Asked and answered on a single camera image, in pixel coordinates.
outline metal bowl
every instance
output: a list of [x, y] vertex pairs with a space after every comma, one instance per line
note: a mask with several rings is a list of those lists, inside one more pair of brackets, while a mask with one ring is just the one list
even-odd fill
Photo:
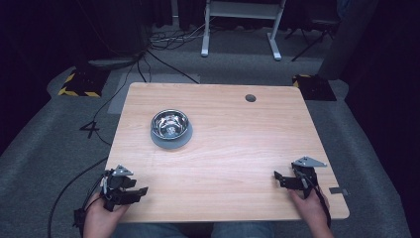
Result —
[[185, 134], [188, 117], [178, 110], [163, 110], [152, 119], [152, 132], [164, 140], [174, 140]]

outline wooden table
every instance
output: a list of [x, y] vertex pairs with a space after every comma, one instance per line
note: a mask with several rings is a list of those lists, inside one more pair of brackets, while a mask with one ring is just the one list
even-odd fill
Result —
[[[248, 102], [246, 95], [257, 100]], [[184, 112], [193, 127], [181, 148], [151, 139], [151, 120], [164, 109]], [[134, 172], [148, 194], [131, 206], [126, 222], [300, 219], [273, 177], [294, 177], [291, 162], [309, 156], [332, 218], [346, 218], [343, 196], [298, 88], [288, 86], [133, 83], [107, 169]]]

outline leg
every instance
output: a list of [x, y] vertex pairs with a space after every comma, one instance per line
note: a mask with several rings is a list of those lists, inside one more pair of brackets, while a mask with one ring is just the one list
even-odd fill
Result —
[[205, 16], [205, 28], [203, 36], [203, 46], [201, 48], [201, 56], [208, 57], [209, 55], [209, 41], [210, 41], [210, 0], [206, 2], [206, 16]]
[[327, 32], [324, 31], [318, 39], [313, 41], [311, 45], [307, 46], [302, 52], [300, 52], [295, 58], [293, 58], [292, 61], [295, 61], [296, 59], [298, 59], [300, 56], [302, 56], [306, 51], [308, 51], [316, 43], [321, 42], [322, 39], [325, 37], [325, 35], [327, 35]]
[[212, 238], [258, 237], [274, 238], [273, 224], [262, 222], [217, 222], [214, 223]]
[[287, 34], [287, 36], [284, 38], [285, 40], [289, 39], [291, 37], [291, 35], [293, 35], [293, 33], [295, 33], [297, 30], [297, 28], [291, 30], [291, 32], [289, 34]]
[[275, 60], [281, 60], [281, 54], [278, 50], [277, 43], [275, 42], [275, 35], [277, 34], [278, 24], [280, 23], [281, 16], [283, 15], [285, 0], [282, 0], [280, 5], [278, 6], [277, 16], [274, 21], [274, 26], [272, 26], [272, 32], [267, 33], [268, 42], [271, 46], [272, 55], [274, 56]]
[[174, 225], [169, 223], [121, 223], [112, 238], [186, 238]]

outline hand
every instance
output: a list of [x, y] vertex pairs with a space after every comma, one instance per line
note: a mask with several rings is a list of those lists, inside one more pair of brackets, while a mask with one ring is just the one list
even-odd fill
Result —
[[[309, 228], [311, 229], [314, 237], [333, 237], [330, 228], [327, 225], [327, 216], [325, 215], [324, 209], [322, 208], [321, 202], [315, 190], [312, 189], [309, 196], [306, 199], [302, 199], [295, 190], [288, 189], [291, 199], [296, 205], [297, 211], [303, 220], [306, 221]], [[327, 207], [330, 208], [327, 197], [324, 196]]]
[[110, 212], [104, 208], [105, 201], [95, 193], [89, 200], [91, 204], [87, 209], [84, 221], [84, 238], [110, 237], [114, 232], [120, 218], [126, 213], [130, 205], [122, 205]]

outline cable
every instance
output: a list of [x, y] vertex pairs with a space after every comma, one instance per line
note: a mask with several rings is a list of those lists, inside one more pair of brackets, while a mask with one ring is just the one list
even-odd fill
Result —
[[159, 59], [157, 56], [155, 56], [154, 54], [152, 54], [149, 50], [148, 50], [148, 53], [149, 53], [149, 54], [151, 54], [151, 56], [152, 56], [152, 57], [154, 57], [156, 60], [158, 60], [159, 62], [163, 63], [164, 65], [166, 65], [166, 66], [168, 66], [168, 67], [172, 68], [173, 70], [175, 70], [175, 71], [177, 71], [177, 72], [181, 73], [182, 75], [184, 75], [184, 76], [188, 77], [188, 78], [189, 78], [189, 79], [191, 79], [193, 82], [195, 82], [195, 83], [197, 83], [197, 84], [200, 84], [198, 81], [196, 81], [194, 78], [190, 77], [190, 76], [189, 76], [189, 75], [187, 75], [186, 73], [184, 73], [184, 72], [182, 72], [181, 70], [179, 70], [179, 69], [175, 68], [174, 66], [171, 66], [171, 65], [167, 64], [166, 62], [162, 61], [162, 60], [161, 60], [161, 59]]
[[[121, 91], [121, 89], [123, 89], [123, 87], [126, 85], [126, 83], [127, 83], [127, 79], [128, 79], [128, 77], [129, 77], [129, 74], [130, 74], [130, 72], [131, 72], [131, 70], [133, 69], [133, 66], [135, 65], [136, 63], [133, 63], [132, 64], [132, 66], [130, 67], [130, 69], [129, 69], [129, 71], [127, 72], [127, 75], [126, 75], [126, 79], [124, 80], [124, 83], [123, 83], [123, 85], [114, 93], [114, 95], [111, 97], [111, 98], [109, 98], [97, 111], [96, 111], [96, 113], [95, 113], [95, 115], [93, 116], [93, 119], [92, 119], [92, 121], [89, 123], [89, 124], [91, 124], [91, 123], [93, 123], [93, 124], [95, 124], [96, 123], [96, 117], [98, 116], [98, 114], [99, 114], [99, 112], [102, 110], [102, 108], [104, 108], [105, 107], [105, 105], [107, 105], [120, 91]], [[107, 144], [108, 146], [111, 146], [112, 144], [111, 143], [109, 143], [109, 142], [107, 142], [107, 141], [105, 141], [104, 139], [102, 139], [102, 137], [99, 135], [99, 133], [98, 133], [98, 131], [97, 130], [94, 130], [95, 131], [95, 134], [99, 137], [99, 139], [103, 142], [103, 143], [105, 143], [105, 144]]]
[[143, 76], [142, 72], [140, 71], [139, 61], [140, 60], [137, 61], [137, 71], [140, 73], [140, 76], [142, 77], [143, 81], [144, 82], [147, 82], [146, 79], [145, 79], [145, 77]]
[[133, 69], [133, 66], [134, 66], [134, 64], [135, 63], [133, 63], [132, 65], [131, 65], [131, 67], [130, 67], [130, 69], [129, 69], [129, 71], [127, 72], [127, 75], [126, 75], [126, 79], [124, 80], [124, 83], [123, 83], [123, 85], [117, 90], [117, 92], [115, 92], [114, 93], [114, 95], [111, 97], [111, 98], [109, 98], [108, 99], [108, 101], [106, 101], [99, 109], [98, 109], [98, 111], [96, 111], [96, 113], [95, 113], [95, 115], [93, 116], [93, 121], [95, 121], [95, 119], [96, 119], [96, 116], [98, 115], [98, 113], [102, 110], [102, 108], [104, 108], [105, 106], [106, 106], [106, 104], [108, 104], [112, 99], [114, 99], [114, 97], [121, 91], [121, 89], [123, 89], [123, 87], [126, 85], [126, 83], [127, 83], [127, 78], [129, 77], [129, 74], [130, 74], [130, 72], [131, 72], [131, 70]]
[[95, 188], [98, 186], [99, 182], [101, 182], [104, 179], [104, 176], [101, 176], [96, 183], [93, 185], [92, 188], [90, 188], [89, 192], [87, 192], [86, 198], [83, 201], [83, 205], [81, 206], [83, 209], [85, 209], [84, 207], [86, 207], [87, 202], [89, 201], [89, 198], [92, 196], [93, 191], [95, 190]]
[[[182, 47], [185, 43], [189, 43], [189, 42], [192, 42], [192, 41], [194, 41], [195, 39], [197, 39], [197, 38], [202, 38], [204, 35], [199, 35], [199, 36], [195, 36], [195, 37], [193, 37], [193, 35], [195, 34], [195, 33], [197, 33], [198, 31], [200, 31], [200, 32], [202, 32], [202, 31], [204, 31], [203, 30], [203, 27], [205, 26], [205, 24], [203, 24], [203, 25], [201, 25], [200, 27], [198, 27], [197, 29], [195, 29], [194, 31], [192, 31], [191, 33], [184, 33], [184, 34], [182, 34], [182, 35], [179, 35], [179, 36], [176, 36], [176, 37], [174, 37], [173, 35], [175, 35], [178, 31], [175, 31], [173, 34], [172, 34], [172, 36], [171, 37], [166, 37], [165, 36], [165, 33], [156, 33], [156, 34], [163, 34], [163, 38], [157, 38], [156, 40], [151, 40], [151, 43], [152, 43], [152, 47], [153, 47], [153, 49], [154, 50], [157, 50], [157, 51], [164, 51], [164, 50], [175, 50], [175, 49], [177, 49], [177, 48], [180, 48], [180, 47]], [[178, 46], [176, 46], [176, 47], [173, 47], [173, 48], [170, 48], [169, 46], [170, 45], [172, 45], [173, 43], [176, 43], [177, 41], [180, 41], [180, 45], [178, 45]], [[165, 47], [162, 47], [162, 46], [156, 46], [156, 45], [154, 45], [154, 43], [160, 43], [160, 42], [166, 42], [166, 46]]]
[[92, 202], [90, 202], [89, 203], [89, 205], [84, 209], [84, 210], [88, 210], [89, 209], [89, 207], [95, 202], [95, 201], [97, 201], [97, 200], [99, 200], [99, 199], [101, 199], [102, 198], [102, 196], [99, 196], [98, 198], [96, 198], [96, 199], [94, 199]]
[[327, 202], [325, 201], [324, 196], [321, 194], [321, 191], [319, 190], [319, 188], [317, 188], [317, 186], [314, 185], [314, 183], [311, 181], [311, 179], [309, 179], [307, 176], [304, 176], [304, 178], [312, 185], [312, 187], [314, 188], [319, 201], [321, 202], [322, 205], [322, 209], [324, 210], [325, 215], [327, 216], [327, 225], [328, 228], [331, 227], [331, 214], [330, 214], [330, 210], [328, 209], [327, 206]]
[[52, 223], [53, 223], [53, 212], [55, 211], [56, 205], [58, 204], [59, 200], [61, 199], [62, 195], [64, 194], [64, 192], [67, 190], [67, 188], [69, 186], [71, 186], [72, 183], [74, 183], [77, 179], [79, 179], [81, 176], [83, 176], [85, 173], [87, 173], [88, 171], [92, 170], [93, 168], [97, 167], [98, 165], [100, 165], [101, 163], [105, 162], [106, 160], [108, 160], [108, 157], [105, 157], [104, 159], [98, 161], [97, 163], [93, 164], [92, 166], [90, 166], [89, 168], [87, 168], [86, 170], [84, 170], [83, 172], [81, 172], [80, 174], [78, 174], [74, 179], [72, 179], [63, 189], [62, 191], [59, 193], [58, 197], [56, 198], [53, 206], [52, 206], [52, 210], [50, 212], [50, 216], [49, 216], [49, 224], [48, 224], [48, 237], [51, 238], [52, 237]]
[[152, 82], [152, 73], [151, 73], [151, 65], [148, 63], [148, 61], [146, 60], [146, 56], [144, 56], [143, 57], [143, 60], [145, 60], [145, 63], [148, 65], [148, 67], [149, 67], [149, 70], [148, 70], [148, 72], [149, 72], [149, 82]]

